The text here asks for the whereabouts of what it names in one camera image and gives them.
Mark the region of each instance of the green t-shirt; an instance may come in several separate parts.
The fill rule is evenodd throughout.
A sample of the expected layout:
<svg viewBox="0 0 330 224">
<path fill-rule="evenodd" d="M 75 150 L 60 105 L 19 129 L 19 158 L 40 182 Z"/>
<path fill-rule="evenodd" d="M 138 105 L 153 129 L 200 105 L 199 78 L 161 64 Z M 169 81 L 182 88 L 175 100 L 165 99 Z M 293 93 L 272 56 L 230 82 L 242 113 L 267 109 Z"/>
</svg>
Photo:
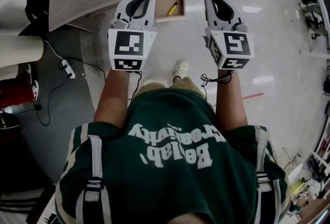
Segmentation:
<svg viewBox="0 0 330 224">
<path fill-rule="evenodd" d="M 61 221 L 75 222 L 77 198 L 92 178 L 88 135 L 97 135 L 112 223 L 167 223 L 188 213 L 205 214 L 213 223 L 253 223 L 256 130 L 267 130 L 245 126 L 222 135 L 215 124 L 213 109 L 198 93 L 159 89 L 132 101 L 123 130 L 105 122 L 76 128 L 56 188 Z M 271 180 L 279 179 L 282 217 L 288 185 L 270 142 L 264 167 Z M 271 219 L 273 213 L 274 196 L 267 195 L 262 214 Z"/>
</svg>

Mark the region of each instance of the shiny floor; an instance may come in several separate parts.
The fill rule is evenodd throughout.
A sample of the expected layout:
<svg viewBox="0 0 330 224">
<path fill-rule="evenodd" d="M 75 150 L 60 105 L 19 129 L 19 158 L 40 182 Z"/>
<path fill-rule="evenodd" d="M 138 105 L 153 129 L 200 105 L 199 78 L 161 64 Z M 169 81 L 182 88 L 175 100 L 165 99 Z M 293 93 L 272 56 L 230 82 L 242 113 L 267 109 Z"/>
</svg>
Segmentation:
<svg viewBox="0 0 330 224">
<path fill-rule="evenodd" d="M 291 158 L 297 152 L 307 156 L 320 134 L 328 98 L 322 95 L 321 89 L 326 60 L 299 54 L 301 49 L 308 50 L 312 42 L 299 12 L 299 0 L 232 2 L 242 10 L 255 45 L 255 58 L 239 71 L 242 94 L 245 97 L 263 93 L 244 101 L 249 124 L 263 125 L 270 130 L 283 165 L 288 162 L 283 147 Z M 143 69 L 143 80 L 152 78 L 168 83 L 178 59 L 189 63 L 188 76 L 199 86 L 202 73 L 216 77 L 216 65 L 202 38 L 206 26 L 203 0 L 187 0 L 186 19 L 157 23 L 158 35 Z M 106 40 L 101 40 L 101 44 L 106 47 Z M 322 40 L 316 44 L 326 49 Z M 104 67 L 109 69 L 106 57 L 105 53 Z M 131 93 L 136 80 L 136 76 L 131 79 Z M 90 85 L 94 106 L 101 89 L 100 84 L 92 89 Z M 214 105 L 216 84 L 209 84 L 207 91 L 209 102 Z"/>
</svg>

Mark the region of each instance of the power strip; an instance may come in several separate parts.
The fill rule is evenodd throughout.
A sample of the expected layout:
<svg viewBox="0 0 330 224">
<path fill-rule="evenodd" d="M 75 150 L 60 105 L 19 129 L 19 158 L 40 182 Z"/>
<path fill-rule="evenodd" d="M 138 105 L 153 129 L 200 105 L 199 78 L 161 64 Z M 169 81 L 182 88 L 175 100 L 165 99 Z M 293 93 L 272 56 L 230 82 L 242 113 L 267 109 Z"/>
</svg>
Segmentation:
<svg viewBox="0 0 330 224">
<path fill-rule="evenodd" d="M 64 67 L 64 69 L 66 70 L 67 74 L 70 75 L 71 79 L 76 78 L 76 74 L 74 73 L 74 71 L 72 70 L 69 62 L 67 60 L 62 60 L 62 65 Z"/>
</svg>

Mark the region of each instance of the khaki shorts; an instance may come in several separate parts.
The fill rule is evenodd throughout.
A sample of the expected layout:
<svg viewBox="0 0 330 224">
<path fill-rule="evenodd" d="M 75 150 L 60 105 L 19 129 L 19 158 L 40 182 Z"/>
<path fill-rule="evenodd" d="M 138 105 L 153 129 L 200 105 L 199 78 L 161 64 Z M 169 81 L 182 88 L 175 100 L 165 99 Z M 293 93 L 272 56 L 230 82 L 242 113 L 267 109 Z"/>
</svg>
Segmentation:
<svg viewBox="0 0 330 224">
<path fill-rule="evenodd" d="M 134 96 L 134 98 L 136 98 L 137 96 L 139 96 L 145 92 L 162 89 L 162 88 L 165 88 L 165 85 L 160 84 L 160 83 L 147 84 L 140 88 L 140 90 L 137 92 L 137 94 Z M 193 81 L 189 77 L 185 77 L 182 80 L 175 82 L 169 88 L 192 90 L 192 91 L 195 91 L 198 94 L 200 94 L 205 99 L 204 94 L 200 91 L 200 89 L 193 83 Z"/>
</svg>

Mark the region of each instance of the screwdriver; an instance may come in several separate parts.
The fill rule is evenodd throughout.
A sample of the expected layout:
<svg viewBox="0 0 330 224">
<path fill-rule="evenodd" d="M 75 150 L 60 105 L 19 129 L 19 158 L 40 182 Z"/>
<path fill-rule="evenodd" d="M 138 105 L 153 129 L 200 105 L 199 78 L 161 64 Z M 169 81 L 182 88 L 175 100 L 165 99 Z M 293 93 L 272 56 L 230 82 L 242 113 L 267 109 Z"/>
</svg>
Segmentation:
<svg viewBox="0 0 330 224">
<path fill-rule="evenodd" d="M 179 1 L 180 0 L 178 0 L 177 2 L 174 3 L 174 5 L 171 7 L 170 11 L 168 12 L 168 15 L 172 15 L 173 14 L 174 10 L 177 7 L 177 4 L 179 4 Z"/>
</svg>

